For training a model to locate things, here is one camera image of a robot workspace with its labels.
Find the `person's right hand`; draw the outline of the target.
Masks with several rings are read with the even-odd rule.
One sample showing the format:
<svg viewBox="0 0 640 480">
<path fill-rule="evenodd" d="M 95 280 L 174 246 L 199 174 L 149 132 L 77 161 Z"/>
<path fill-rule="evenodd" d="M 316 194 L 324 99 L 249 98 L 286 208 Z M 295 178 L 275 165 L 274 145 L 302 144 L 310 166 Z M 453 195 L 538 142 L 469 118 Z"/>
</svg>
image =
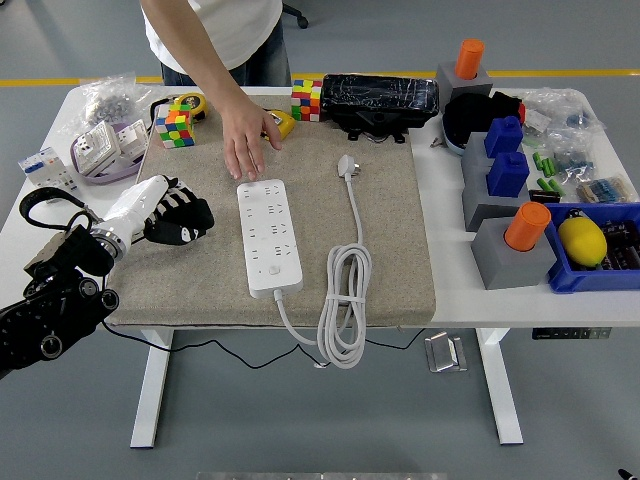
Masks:
<svg viewBox="0 0 640 480">
<path fill-rule="evenodd" d="M 235 180 L 257 180 L 265 171 L 262 134 L 266 134 L 273 149 L 282 149 L 281 134 L 273 117 L 247 97 L 220 107 L 219 113 L 228 172 Z"/>
</svg>

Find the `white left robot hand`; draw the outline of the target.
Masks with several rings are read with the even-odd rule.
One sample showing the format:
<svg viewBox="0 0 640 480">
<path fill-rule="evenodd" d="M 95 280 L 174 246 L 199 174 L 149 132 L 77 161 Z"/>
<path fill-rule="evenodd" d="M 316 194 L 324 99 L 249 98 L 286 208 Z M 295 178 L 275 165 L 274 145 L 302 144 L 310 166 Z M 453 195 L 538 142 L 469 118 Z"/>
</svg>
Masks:
<svg viewBox="0 0 640 480">
<path fill-rule="evenodd" d="M 123 250 L 139 238 L 182 246 L 204 236 L 214 223 L 205 199 L 176 177 L 156 175 L 125 190 L 92 233 L 113 239 Z"/>
</svg>

